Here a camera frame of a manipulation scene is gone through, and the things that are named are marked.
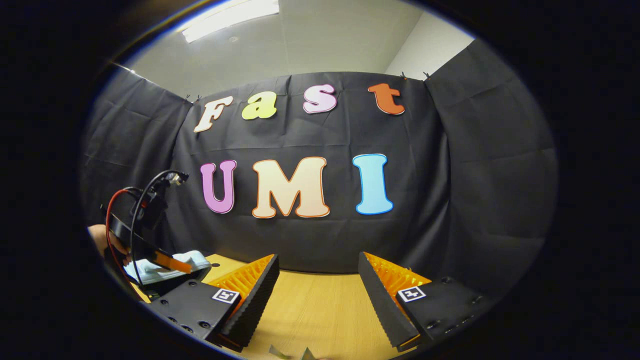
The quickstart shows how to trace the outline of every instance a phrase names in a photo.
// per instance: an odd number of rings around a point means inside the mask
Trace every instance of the black cloth backdrop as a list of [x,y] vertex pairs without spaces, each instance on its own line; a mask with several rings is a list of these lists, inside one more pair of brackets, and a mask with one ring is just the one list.
[[[169,209],[157,244],[169,252],[252,261],[272,252],[281,267],[356,272],[371,252],[427,277],[451,275],[501,295],[538,253],[555,205],[557,161],[543,115],[513,71],[475,40],[430,80],[358,72],[282,76],[204,97],[191,105],[127,71],[97,99],[85,139],[81,192],[88,224],[97,207],[125,186],[143,186],[167,168],[191,174],[167,192]],[[338,105],[307,114],[303,92],[331,84]],[[383,113],[369,86],[388,83],[401,115]],[[249,96],[274,91],[276,114],[244,120]],[[234,97],[212,127],[194,133],[204,104]],[[353,156],[382,153],[393,210],[361,215]],[[257,219],[256,161],[277,160],[291,177],[306,156],[327,160],[323,218]],[[235,206],[226,214],[204,202],[200,166],[236,160]],[[214,173],[217,198],[222,173]],[[131,202],[123,200],[122,213]]]

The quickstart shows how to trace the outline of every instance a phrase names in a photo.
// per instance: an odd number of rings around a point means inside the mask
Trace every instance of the hand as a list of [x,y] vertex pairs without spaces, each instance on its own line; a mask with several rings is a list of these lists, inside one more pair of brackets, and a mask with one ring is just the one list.
[[[104,257],[104,251],[109,247],[107,243],[107,228],[103,224],[91,225],[87,228],[89,231],[89,235],[93,238],[95,242],[95,246],[98,248],[100,255]],[[109,238],[111,239],[111,244],[114,248],[116,248],[122,254],[125,254],[127,257],[124,259],[124,265],[127,265],[131,262],[131,255],[128,254],[127,249],[122,246],[120,240],[113,234],[113,231],[109,232]]]

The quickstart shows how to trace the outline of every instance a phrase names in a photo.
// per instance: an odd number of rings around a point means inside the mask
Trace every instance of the white wall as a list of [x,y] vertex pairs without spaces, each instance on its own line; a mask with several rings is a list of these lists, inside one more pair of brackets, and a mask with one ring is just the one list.
[[473,40],[447,20],[424,12],[385,73],[424,80],[423,71],[433,74]]

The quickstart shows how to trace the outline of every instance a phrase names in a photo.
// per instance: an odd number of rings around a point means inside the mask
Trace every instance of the screw hole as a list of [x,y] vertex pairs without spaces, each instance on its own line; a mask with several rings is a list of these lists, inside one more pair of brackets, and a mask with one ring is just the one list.
[[429,329],[429,330],[430,330],[430,329],[435,329],[436,327],[438,327],[438,324],[439,324],[439,323],[440,323],[440,322],[439,322],[438,320],[436,320],[436,321],[432,321],[432,322],[430,322],[430,323],[428,323],[428,324],[427,324],[427,329]]

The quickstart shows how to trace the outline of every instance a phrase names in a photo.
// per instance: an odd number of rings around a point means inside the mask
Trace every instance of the orange ridged surface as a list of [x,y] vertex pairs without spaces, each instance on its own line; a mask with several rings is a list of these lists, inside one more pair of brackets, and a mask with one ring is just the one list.
[[373,270],[378,274],[382,285],[385,286],[387,293],[394,299],[396,306],[406,316],[404,309],[400,306],[396,300],[396,293],[399,290],[411,288],[412,286],[420,286],[422,284],[428,284],[431,280],[426,277],[420,276],[409,269],[405,269],[399,265],[396,265],[390,261],[379,258],[378,256],[371,255],[367,252],[364,253],[369,260],[369,264],[373,267]]
[[221,277],[209,281],[209,285],[213,285],[218,288],[238,291],[240,293],[241,299],[236,308],[231,313],[230,317],[233,316],[236,311],[242,306],[244,300],[253,289],[255,283],[260,279],[262,272],[267,267],[271,258],[273,258],[274,254],[265,256],[262,259],[258,259],[252,263],[248,263],[247,265],[237,269],[236,271],[230,272],[228,274],[222,275]]

